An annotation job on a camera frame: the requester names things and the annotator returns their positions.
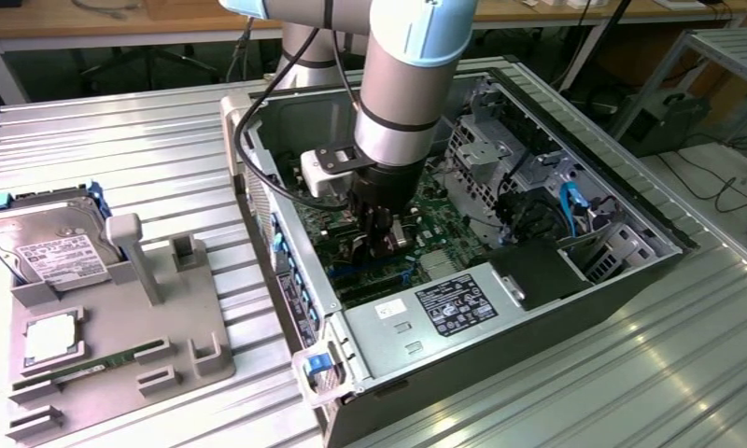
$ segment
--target wooden table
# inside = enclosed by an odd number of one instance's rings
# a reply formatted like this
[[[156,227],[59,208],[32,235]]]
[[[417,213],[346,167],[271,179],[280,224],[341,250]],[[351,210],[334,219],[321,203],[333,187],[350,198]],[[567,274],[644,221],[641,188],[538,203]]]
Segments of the wooden table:
[[[738,24],[747,14],[747,2],[728,1],[737,16],[734,22]],[[618,0],[612,0],[612,3],[609,7],[592,8],[585,17],[584,24],[596,27],[570,70],[570,82],[578,75],[597,37],[604,32]],[[664,14],[660,8],[664,9],[653,0],[634,0],[622,22],[714,19],[710,9],[666,11],[668,14]],[[517,0],[481,0],[474,27],[481,30],[573,26],[580,22],[582,12],[572,7],[550,7],[545,3],[527,7]],[[235,41],[246,25],[246,19],[232,15],[167,21],[154,21],[144,9],[127,11],[126,15],[127,20],[115,20],[103,14],[76,8],[68,0],[25,0],[23,7],[0,8],[0,96],[5,104],[21,104],[28,101],[3,58],[9,51]],[[255,23],[252,39],[280,36],[279,22]]]

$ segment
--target green circuit board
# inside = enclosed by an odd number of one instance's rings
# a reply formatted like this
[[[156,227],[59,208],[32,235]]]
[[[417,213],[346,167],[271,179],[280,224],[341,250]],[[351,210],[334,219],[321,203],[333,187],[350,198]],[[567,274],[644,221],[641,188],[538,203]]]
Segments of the green circuit board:
[[[363,236],[353,214],[296,206],[330,283],[347,307],[431,281],[430,273],[421,265],[423,255],[443,251],[457,271],[462,271],[485,254],[486,247],[463,224],[463,216],[442,191],[443,187],[426,174],[409,207],[418,212],[402,219],[402,227],[413,237],[414,246],[407,252],[366,264],[351,261],[354,240]]]

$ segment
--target hard drive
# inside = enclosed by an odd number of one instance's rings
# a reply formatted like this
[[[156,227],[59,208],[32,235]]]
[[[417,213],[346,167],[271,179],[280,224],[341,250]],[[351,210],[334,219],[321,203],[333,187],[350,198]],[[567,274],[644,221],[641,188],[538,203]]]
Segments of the hard drive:
[[[58,291],[110,278],[122,252],[104,232],[110,216],[98,184],[11,197],[0,193],[0,259],[20,285],[47,282]]]

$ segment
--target robotic arm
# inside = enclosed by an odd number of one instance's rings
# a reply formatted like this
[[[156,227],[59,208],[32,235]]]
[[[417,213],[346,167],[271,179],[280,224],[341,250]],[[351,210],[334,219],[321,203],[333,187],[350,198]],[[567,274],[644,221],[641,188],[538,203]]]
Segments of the robotic arm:
[[[402,246],[399,215],[418,190],[459,56],[471,38],[477,0],[220,3],[239,14],[288,22],[283,39],[288,61],[311,29],[323,29],[296,62],[314,74],[303,76],[302,85],[338,80],[318,76],[327,68],[337,73],[327,30],[355,35],[342,37],[347,43],[369,35],[354,148],[366,164],[354,171],[349,197],[371,254],[391,255]]]

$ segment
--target power supply label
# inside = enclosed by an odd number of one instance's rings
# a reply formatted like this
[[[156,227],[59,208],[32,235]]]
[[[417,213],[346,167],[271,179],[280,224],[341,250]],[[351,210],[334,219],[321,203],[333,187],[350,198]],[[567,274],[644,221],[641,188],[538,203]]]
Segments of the power supply label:
[[[108,271],[86,235],[25,245],[16,251],[51,285],[103,275]]]
[[[470,274],[415,293],[442,336],[465,331],[498,316]]]

